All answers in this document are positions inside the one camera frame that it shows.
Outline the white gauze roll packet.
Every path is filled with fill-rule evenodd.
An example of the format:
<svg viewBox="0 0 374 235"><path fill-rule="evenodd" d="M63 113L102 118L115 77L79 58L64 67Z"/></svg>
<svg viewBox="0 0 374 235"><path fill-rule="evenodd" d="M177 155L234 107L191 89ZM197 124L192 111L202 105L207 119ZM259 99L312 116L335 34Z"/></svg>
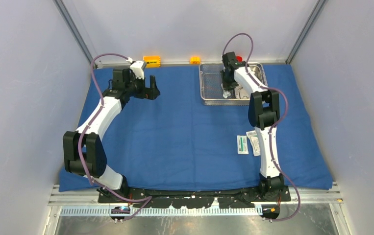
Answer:
<svg viewBox="0 0 374 235"><path fill-rule="evenodd" d="M231 96L232 96L231 90L223 90L223 98L229 99L231 98Z"/></svg>

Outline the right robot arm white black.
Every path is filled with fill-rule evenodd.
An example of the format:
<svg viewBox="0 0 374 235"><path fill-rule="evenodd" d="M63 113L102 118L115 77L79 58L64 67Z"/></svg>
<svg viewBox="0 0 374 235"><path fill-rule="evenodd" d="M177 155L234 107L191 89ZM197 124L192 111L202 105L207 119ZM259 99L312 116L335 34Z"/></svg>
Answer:
<svg viewBox="0 0 374 235"><path fill-rule="evenodd" d="M264 85L245 61L238 61L234 52L222 55L222 88L226 97L238 86L249 95L248 120L256 131L260 149L259 197L275 199L285 188L276 145L276 126L280 120L279 93Z"/></svg>

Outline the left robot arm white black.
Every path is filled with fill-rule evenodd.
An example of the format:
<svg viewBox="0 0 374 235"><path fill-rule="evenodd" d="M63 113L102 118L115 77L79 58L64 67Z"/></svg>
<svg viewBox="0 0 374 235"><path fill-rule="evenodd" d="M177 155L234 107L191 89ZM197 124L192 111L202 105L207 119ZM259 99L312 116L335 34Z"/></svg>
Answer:
<svg viewBox="0 0 374 235"><path fill-rule="evenodd" d="M150 75L147 86L145 79L135 74L131 68L114 68L96 108L75 131L63 136L65 171L87 178L118 203L129 200L129 186L126 177L108 165L102 139L131 97L155 100L160 96L154 75Z"/></svg>

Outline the wire mesh steel tray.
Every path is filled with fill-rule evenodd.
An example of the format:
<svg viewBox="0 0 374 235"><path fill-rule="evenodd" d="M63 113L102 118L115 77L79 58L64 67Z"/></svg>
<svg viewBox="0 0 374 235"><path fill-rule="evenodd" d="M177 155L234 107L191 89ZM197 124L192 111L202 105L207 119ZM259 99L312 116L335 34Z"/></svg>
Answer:
<svg viewBox="0 0 374 235"><path fill-rule="evenodd" d="M223 98L222 70L223 63L201 64L199 66L199 92L204 105L210 106L248 106L249 99L235 98L231 90L231 98Z"/></svg>

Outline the green white sterile packet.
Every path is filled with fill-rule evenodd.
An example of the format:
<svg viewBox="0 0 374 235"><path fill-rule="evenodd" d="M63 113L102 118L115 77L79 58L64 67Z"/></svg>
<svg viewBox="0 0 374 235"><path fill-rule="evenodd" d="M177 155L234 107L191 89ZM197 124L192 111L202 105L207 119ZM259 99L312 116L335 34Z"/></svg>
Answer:
<svg viewBox="0 0 374 235"><path fill-rule="evenodd" d="M237 139L237 153L241 155L249 154L247 136L237 135L236 139Z"/></svg>

